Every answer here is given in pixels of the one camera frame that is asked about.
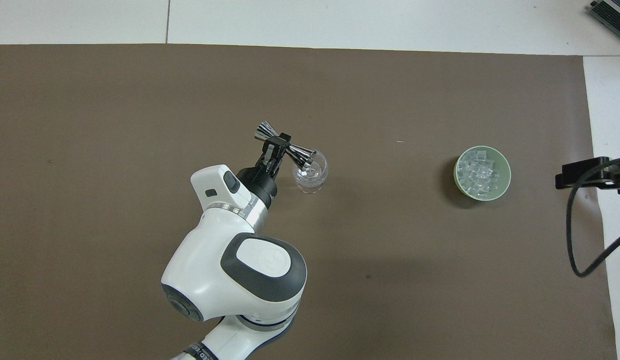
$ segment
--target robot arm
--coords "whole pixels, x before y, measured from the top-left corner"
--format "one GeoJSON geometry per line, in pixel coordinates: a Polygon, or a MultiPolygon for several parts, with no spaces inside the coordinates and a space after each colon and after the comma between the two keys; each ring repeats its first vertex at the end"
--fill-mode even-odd
{"type": "Polygon", "coordinates": [[[301,253],[283,241],[256,235],[276,196],[275,178],[285,154],[297,166],[313,150],[290,144],[262,123],[256,165],[235,176],[225,165],[192,175],[203,215],[166,267],[161,283],[169,303],[194,321],[223,317],[201,342],[175,359],[245,359],[282,336],[292,324],[307,268],[301,253]]]}

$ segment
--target white table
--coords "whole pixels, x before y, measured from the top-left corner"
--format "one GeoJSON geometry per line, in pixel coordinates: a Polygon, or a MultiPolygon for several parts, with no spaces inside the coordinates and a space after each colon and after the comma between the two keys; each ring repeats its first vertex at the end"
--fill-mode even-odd
{"type": "MultiPolygon", "coordinates": [[[[0,44],[189,43],[584,55],[596,157],[620,157],[620,39],[589,0],[0,0],[0,44]]],[[[600,191],[605,243],[620,196],[600,191]]],[[[620,248],[606,261],[620,359],[620,248]]]]}

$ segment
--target metal device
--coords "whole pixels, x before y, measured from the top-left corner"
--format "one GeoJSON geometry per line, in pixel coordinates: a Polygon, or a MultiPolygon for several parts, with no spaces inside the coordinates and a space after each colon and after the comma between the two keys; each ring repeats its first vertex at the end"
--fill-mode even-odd
{"type": "Polygon", "coordinates": [[[599,256],[586,268],[580,271],[574,259],[572,247],[572,208],[577,191],[581,187],[598,187],[599,189],[615,189],[620,194],[620,158],[610,160],[609,157],[594,157],[583,161],[565,164],[561,173],[555,177],[556,189],[572,188],[568,198],[566,215],[566,237],[568,240],[568,257],[574,274],[584,278],[591,274],[602,262],[620,246],[620,236],[614,240],[599,256]]]}
{"type": "Polygon", "coordinates": [[[620,37],[620,0],[597,0],[590,6],[591,16],[620,37]]]}
{"type": "Polygon", "coordinates": [[[257,233],[276,196],[275,178],[285,155],[304,168],[316,151],[290,143],[289,135],[265,121],[255,138],[264,141],[255,166],[234,175],[221,164],[191,177],[203,214],[170,259],[161,283],[181,314],[221,321],[173,360],[245,359],[282,337],[296,315],[307,278],[305,260],[290,244],[257,233]]]}
{"type": "MultiPolygon", "coordinates": [[[[593,157],[591,159],[572,162],[561,167],[561,173],[554,178],[556,189],[573,187],[587,171],[595,167],[608,164],[610,158],[606,156],[593,157]]],[[[617,190],[620,194],[620,163],[610,164],[594,171],[593,175],[586,178],[581,187],[598,187],[602,190],[617,190]]]]}

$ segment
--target glass cup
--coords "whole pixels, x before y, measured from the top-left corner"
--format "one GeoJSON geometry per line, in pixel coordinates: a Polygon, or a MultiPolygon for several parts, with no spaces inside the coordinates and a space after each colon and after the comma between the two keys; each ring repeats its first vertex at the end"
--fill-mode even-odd
{"type": "Polygon", "coordinates": [[[323,187],[328,177],[328,160],[321,151],[316,151],[312,164],[301,170],[297,166],[292,169],[296,186],[306,194],[314,194],[323,187]]]}

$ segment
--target green bowl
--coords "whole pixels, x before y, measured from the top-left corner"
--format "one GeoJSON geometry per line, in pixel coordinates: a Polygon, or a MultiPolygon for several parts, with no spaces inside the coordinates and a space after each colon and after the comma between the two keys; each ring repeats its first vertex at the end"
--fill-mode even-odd
{"type": "Polygon", "coordinates": [[[512,180],[512,170],[509,167],[508,159],[506,159],[506,157],[504,157],[503,154],[500,153],[500,151],[490,146],[480,145],[480,146],[473,146],[471,148],[468,148],[467,150],[463,151],[463,153],[459,156],[459,158],[456,159],[456,162],[454,164],[454,182],[456,183],[456,187],[458,187],[458,189],[463,194],[465,194],[465,196],[467,196],[468,198],[472,198],[474,200],[492,201],[492,200],[496,200],[500,198],[501,196],[503,196],[503,194],[506,193],[506,191],[508,191],[511,180],[512,180]],[[494,171],[498,171],[500,174],[501,184],[499,186],[499,189],[497,189],[496,191],[491,191],[490,195],[487,197],[479,198],[479,197],[472,196],[471,194],[467,193],[467,191],[463,190],[463,188],[461,187],[461,184],[459,183],[458,174],[456,174],[456,168],[458,168],[459,166],[459,161],[461,160],[463,155],[465,155],[465,153],[467,153],[468,151],[472,151],[472,150],[477,150],[477,151],[485,150],[487,153],[488,159],[494,160],[494,167],[492,169],[494,169],[494,171]]]}

